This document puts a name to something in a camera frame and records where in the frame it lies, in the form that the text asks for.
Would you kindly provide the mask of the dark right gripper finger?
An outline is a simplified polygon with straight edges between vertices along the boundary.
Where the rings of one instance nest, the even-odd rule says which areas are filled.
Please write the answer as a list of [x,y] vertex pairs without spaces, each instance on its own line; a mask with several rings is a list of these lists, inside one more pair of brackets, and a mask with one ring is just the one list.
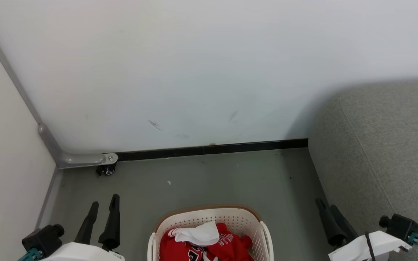
[[321,198],[316,198],[315,203],[319,211],[319,216],[325,231],[325,235],[327,237],[328,244],[333,247],[341,247],[346,236],[335,221],[331,208]]
[[342,215],[340,210],[336,205],[332,205],[331,214],[335,223],[338,225],[340,234],[344,237],[345,241],[353,241],[358,237],[358,234],[355,232],[354,228],[350,225],[347,219]]

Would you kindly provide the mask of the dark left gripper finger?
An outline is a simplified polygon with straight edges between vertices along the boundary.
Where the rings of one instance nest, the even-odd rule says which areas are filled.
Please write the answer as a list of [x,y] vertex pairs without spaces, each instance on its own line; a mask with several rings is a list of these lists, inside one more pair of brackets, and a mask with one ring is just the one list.
[[120,245],[120,196],[114,194],[109,205],[109,216],[98,242],[104,250],[113,250]]
[[99,209],[99,203],[93,202],[91,204],[91,208],[86,215],[86,218],[83,220],[82,225],[74,239],[75,243],[80,244],[90,244],[91,243],[91,235],[93,231],[93,226],[95,221],[97,220],[97,214]]

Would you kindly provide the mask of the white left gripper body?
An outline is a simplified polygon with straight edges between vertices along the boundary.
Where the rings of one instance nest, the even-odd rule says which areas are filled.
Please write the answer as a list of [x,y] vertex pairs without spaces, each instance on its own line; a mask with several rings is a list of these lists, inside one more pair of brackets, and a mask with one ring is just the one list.
[[43,261],[124,261],[125,258],[113,251],[106,251],[94,245],[67,243],[58,248]]

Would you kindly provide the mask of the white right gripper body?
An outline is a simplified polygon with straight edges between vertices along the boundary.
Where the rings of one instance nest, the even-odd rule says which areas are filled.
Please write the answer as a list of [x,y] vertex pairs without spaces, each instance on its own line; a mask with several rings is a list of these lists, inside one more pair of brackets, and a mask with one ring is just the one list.
[[412,246],[383,231],[359,236],[328,254],[331,261],[387,261],[390,252],[411,250]]

